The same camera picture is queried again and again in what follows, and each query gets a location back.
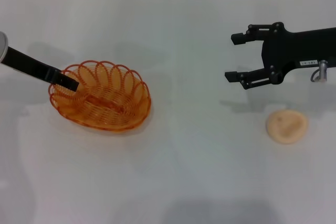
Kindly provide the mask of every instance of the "white tabletop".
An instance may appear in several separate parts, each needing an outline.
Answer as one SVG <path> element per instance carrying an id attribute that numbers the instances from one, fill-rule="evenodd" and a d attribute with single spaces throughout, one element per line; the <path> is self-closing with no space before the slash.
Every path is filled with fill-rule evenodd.
<path id="1" fill-rule="evenodd" d="M 0 66 L 1 224 L 334 224 L 336 72 L 245 91 L 224 71 L 262 68 L 249 24 L 336 27 L 335 0 L 0 0 L 9 45 L 64 68 L 87 59 L 148 84 L 144 126 L 114 135 L 50 105 L 48 84 Z M 304 112 L 308 135 L 274 143 L 265 119 Z"/>

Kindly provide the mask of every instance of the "label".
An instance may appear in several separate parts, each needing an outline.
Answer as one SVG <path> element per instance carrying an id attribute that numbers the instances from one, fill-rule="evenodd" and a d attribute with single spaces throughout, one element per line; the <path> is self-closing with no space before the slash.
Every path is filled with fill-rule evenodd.
<path id="1" fill-rule="evenodd" d="M 318 65 L 317 60 L 305 60 L 305 61 L 300 61 L 301 66 L 307 66 L 307 65 Z"/>

